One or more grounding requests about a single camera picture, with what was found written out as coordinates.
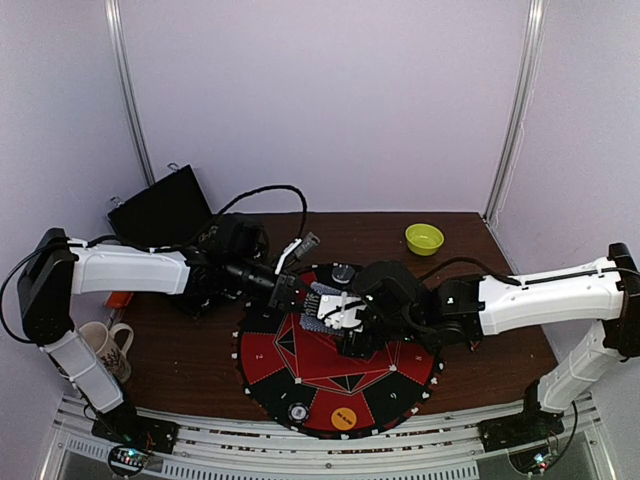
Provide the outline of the grey playing card deck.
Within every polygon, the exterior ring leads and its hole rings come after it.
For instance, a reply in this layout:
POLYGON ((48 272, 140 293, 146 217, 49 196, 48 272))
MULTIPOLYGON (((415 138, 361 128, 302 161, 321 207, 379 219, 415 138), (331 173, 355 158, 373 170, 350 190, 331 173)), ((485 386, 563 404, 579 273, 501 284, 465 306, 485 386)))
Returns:
POLYGON ((340 296, 343 291, 317 281, 313 281, 310 288, 312 292, 305 298, 304 310, 299 320, 300 326, 310 332, 342 336, 344 331, 334 328, 331 324, 327 325, 324 316, 340 303, 332 297, 340 296))

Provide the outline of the orange big blind button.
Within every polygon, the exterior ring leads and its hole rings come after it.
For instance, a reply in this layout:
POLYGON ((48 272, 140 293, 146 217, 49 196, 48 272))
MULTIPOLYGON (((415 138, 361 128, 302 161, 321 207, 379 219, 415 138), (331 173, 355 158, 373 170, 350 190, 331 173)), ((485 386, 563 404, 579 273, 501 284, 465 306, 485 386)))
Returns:
POLYGON ((349 407, 339 407, 330 416, 332 426, 338 431, 348 431, 354 428, 358 418, 356 412, 349 407))

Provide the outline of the black poker chip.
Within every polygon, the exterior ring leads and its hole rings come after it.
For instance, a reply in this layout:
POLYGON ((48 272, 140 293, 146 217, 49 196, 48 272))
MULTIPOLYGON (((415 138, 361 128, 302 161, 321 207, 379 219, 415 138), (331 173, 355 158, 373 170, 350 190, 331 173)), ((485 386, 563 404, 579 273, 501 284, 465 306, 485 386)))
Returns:
POLYGON ((289 405, 287 415, 294 424, 304 424, 310 415, 309 407, 302 402, 294 402, 289 405))

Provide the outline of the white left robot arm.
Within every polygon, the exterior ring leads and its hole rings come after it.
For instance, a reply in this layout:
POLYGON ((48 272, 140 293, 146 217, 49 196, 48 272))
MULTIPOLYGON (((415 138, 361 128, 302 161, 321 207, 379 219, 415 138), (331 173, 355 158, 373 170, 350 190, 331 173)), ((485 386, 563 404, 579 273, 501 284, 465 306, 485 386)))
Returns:
POLYGON ((315 234, 302 231, 269 262, 263 224, 239 213, 223 215, 182 246, 143 247, 115 237, 87 241, 51 229, 17 282, 24 336, 105 416, 111 434, 133 444, 143 436, 143 421, 122 380, 82 338, 73 314, 89 313, 89 301, 119 292, 175 296, 194 313, 211 301, 242 294, 263 298, 271 308, 288 307, 298 282, 287 265, 318 243, 315 234))

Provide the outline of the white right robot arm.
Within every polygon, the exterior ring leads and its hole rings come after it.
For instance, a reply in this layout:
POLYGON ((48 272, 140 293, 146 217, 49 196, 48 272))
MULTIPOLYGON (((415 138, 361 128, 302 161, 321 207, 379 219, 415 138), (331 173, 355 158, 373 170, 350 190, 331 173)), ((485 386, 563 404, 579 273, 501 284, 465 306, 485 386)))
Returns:
POLYGON ((333 293, 310 289, 303 311, 342 332, 352 356, 367 356, 391 340, 435 352, 532 325, 590 320, 584 339, 533 383, 532 400, 514 417, 513 433, 526 442, 615 362, 639 354, 639 271, 623 243, 577 267, 520 276, 485 270, 434 289, 398 261, 377 261, 333 293))

